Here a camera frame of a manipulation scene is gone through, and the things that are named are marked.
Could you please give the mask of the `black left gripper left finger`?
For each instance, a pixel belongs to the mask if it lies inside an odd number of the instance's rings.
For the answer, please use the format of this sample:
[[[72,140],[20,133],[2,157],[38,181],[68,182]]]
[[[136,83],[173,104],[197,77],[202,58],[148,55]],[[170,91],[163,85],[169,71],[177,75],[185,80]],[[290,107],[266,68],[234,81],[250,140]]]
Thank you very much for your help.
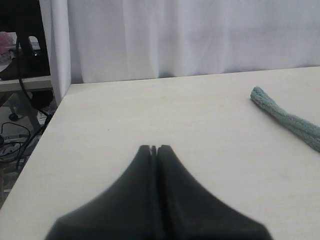
[[[102,194],[58,218],[48,240],[155,240],[156,148],[142,145],[124,173]]]

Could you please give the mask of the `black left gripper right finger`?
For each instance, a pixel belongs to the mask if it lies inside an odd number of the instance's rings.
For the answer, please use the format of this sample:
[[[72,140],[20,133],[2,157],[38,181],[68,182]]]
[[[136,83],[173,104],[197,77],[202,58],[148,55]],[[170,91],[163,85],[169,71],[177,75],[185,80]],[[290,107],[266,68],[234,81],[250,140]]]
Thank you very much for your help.
[[[169,145],[157,151],[157,187],[167,240],[270,240],[268,229],[205,189]]]

